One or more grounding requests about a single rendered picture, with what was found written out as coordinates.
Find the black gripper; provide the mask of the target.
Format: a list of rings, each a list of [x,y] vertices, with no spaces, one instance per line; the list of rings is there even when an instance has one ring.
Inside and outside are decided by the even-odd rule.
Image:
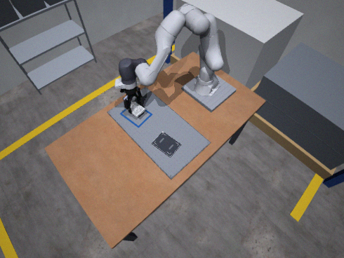
[[[132,100],[132,98],[133,98],[134,96],[137,97],[137,102],[138,102],[138,104],[141,106],[140,101],[141,101],[142,95],[141,95],[141,92],[140,92],[140,88],[137,87],[137,89],[136,89],[136,87],[135,87],[134,89],[131,89],[131,90],[127,90],[127,89],[124,89],[124,90],[125,90],[125,92],[126,92],[125,98],[123,97],[123,100],[124,100],[124,108],[125,108],[125,109],[128,109],[128,112],[129,112],[130,114],[132,114],[132,111],[131,111],[131,100]],[[138,91],[137,91],[137,90],[138,90]],[[138,95],[136,94],[136,92],[138,93]],[[134,93],[134,94],[133,94],[133,93]],[[127,98],[128,98],[128,99],[127,99]]]

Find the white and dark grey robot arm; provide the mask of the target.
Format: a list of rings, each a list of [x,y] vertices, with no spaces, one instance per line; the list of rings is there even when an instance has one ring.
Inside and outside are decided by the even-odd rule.
[[[171,47],[177,35],[183,27],[187,27],[197,36],[202,34],[199,44],[200,70],[197,81],[194,83],[195,92],[203,96],[212,96],[220,87],[214,73],[223,68],[224,62],[218,43],[215,16],[210,13],[204,15],[192,4],[184,4],[177,11],[171,11],[155,32],[157,54],[152,64],[149,66],[147,60],[143,58],[137,60],[124,58],[119,63],[121,78],[115,80],[115,88],[127,90],[135,88],[138,83],[136,77],[141,85],[153,85],[171,53]],[[124,89],[121,89],[120,92],[126,93]]]

